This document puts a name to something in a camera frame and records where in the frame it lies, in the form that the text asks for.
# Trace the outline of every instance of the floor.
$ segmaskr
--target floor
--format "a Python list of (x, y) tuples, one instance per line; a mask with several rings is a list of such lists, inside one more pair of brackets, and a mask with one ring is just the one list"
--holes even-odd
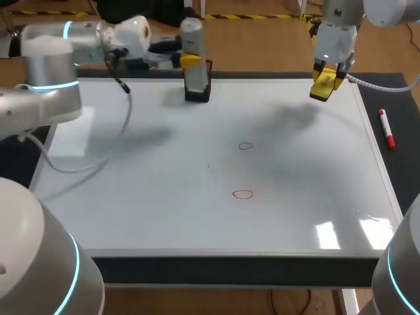
[[(48, 2), (21, 0), (14, 10), (91, 11), (86, 0)], [(207, 0), (207, 14), (284, 14), (296, 13), (294, 0)], [(308, 7), (308, 13), (320, 13)], [(17, 24), (61, 20), (66, 16), (17, 16)], [(80, 20), (95, 19), (82, 17)], [(311, 72), (312, 43), (305, 23), (294, 19), (278, 20), (205, 20), (209, 57), (215, 70), (259, 72)], [(420, 46), (420, 24), (410, 24), (413, 42)], [(158, 33), (176, 29), (153, 23)], [(364, 21), (356, 43), (355, 72), (402, 72), (411, 83), (419, 72), (420, 51), (410, 43), (406, 25), (376, 28)], [(11, 87), (24, 80), (20, 59), (0, 60), (0, 86)], [(413, 90), (420, 104), (420, 89)], [(132, 314), (275, 314), (269, 303), (268, 289), (107, 289), (107, 315)], [(364, 305), (370, 290), (358, 290)], [(308, 299), (307, 289), (275, 289), (273, 305), (277, 314), (298, 315)], [(313, 289), (305, 315), (340, 314), (337, 292)]]

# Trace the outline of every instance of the red circle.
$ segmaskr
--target red circle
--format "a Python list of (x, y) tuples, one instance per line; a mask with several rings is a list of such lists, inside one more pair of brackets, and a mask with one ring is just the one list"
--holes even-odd
[(253, 194), (254, 193), (250, 190), (235, 190), (234, 192), (232, 192), (232, 195), (235, 198), (238, 198), (238, 199), (241, 199), (241, 200), (249, 199), (253, 196)]

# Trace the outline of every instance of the white cable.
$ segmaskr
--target white cable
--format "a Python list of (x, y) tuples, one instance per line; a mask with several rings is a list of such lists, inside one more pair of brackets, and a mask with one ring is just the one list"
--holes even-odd
[(414, 88), (419, 82), (420, 82), (420, 75), (417, 77), (417, 79), (409, 86), (407, 87), (398, 87), (398, 88), (393, 88), (393, 87), (380, 87), (378, 85), (374, 85), (365, 81), (362, 81), (360, 79), (357, 79), (353, 76), (351, 76), (350, 74), (348, 74), (347, 79), (349, 79), (350, 81), (353, 81), (357, 84), (363, 85), (364, 87), (369, 87), (370, 89), (374, 89), (374, 90), (378, 90), (378, 91), (383, 91), (383, 92), (391, 92), (391, 93), (401, 93), (401, 92), (407, 92), (410, 91), (412, 88)]
[[(130, 93), (127, 94), (127, 99), (128, 99), (128, 103), (129, 103), (129, 108), (127, 110), (127, 115), (125, 116), (123, 126), (118, 133), (117, 141), (121, 140), (121, 137), (124, 135), (125, 131), (127, 130), (128, 124), (129, 124), (130, 119), (131, 119), (131, 112), (133, 111), (133, 99), (132, 99), (132, 96), (131, 96)], [(119, 147), (119, 142), (118, 142), (105, 158), (99, 160), (95, 164), (88, 165), (88, 166), (82, 167), (80, 169), (60, 169), (57, 166), (55, 166), (54, 163), (51, 161), (50, 157), (48, 156), (47, 149), (44, 147), (42, 142), (36, 136), (34, 136), (30, 133), (22, 133), (19, 136), (19, 138), (20, 138), (20, 140), (24, 140), (25, 138), (30, 139), (41, 150), (41, 153), (43, 154), (43, 156), (45, 158), (45, 161), (47, 162), (49, 167), (51, 167), (52, 169), (54, 169), (55, 171), (57, 171), (59, 173), (66, 173), (66, 174), (68, 174), (68, 173), (82, 173), (82, 172), (90, 171), (91, 169), (98, 169), (98, 168), (104, 166), (112, 158), (112, 156), (115, 154), (117, 148)]]

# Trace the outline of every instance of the red drawn circle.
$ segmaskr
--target red drawn circle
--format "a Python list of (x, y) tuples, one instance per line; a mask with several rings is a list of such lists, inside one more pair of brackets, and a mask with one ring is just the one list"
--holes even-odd
[(246, 200), (249, 199), (253, 196), (253, 192), (250, 190), (235, 190), (234, 192), (232, 192), (232, 195), (235, 198), (241, 199), (241, 200)]
[(254, 145), (250, 142), (242, 142), (241, 144), (239, 144), (238, 148), (239, 150), (248, 150), (250, 148), (252, 148)]

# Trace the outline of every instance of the black cable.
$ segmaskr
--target black cable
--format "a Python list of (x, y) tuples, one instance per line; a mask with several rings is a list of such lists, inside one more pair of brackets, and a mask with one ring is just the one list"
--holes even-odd
[(409, 33), (410, 33), (409, 42), (417, 49), (418, 52), (420, 52), (420, 48), (413, 42), (413, 30), (412, 30), (411, 26), (408, 25), (408, 23), (406, 23), (406, 26), (408, 27)]
[(273, 303), (273, 289), (268, 290), (268, 305), (270, 307), (270, 313), (272, 315), (278, 315), (276, 307), (274, 306), (274, 303)]
[(304, 306), (304, 308), (302, 308), (301, 312), (298, 315), (303, 315), (308, 310), (311, 300), (312, 300), (312, 291), (308, 289), (308, 302), (306, 302), (306, 305)]
[(108, 51), (105, 54), (105, 65), (110, 73), (110, 75), (112, 76), (112, 78), (115, 80), (115, 82), (117, 82), (119, 84), (119, 86), (124, 90), (124, 92), (126, 94), (130, 94), (130, 88), (128, 87), (127, 84), (125, 84), (124, 82), (122, 82), (122, 80), (120, 78), (118, 78), (117, 76), (117, 64), (119, 62), (119, 59), (121, 57), (124, 57), (127, 55), (127, 51), (126, 50), (113, 50), (113, 51)]

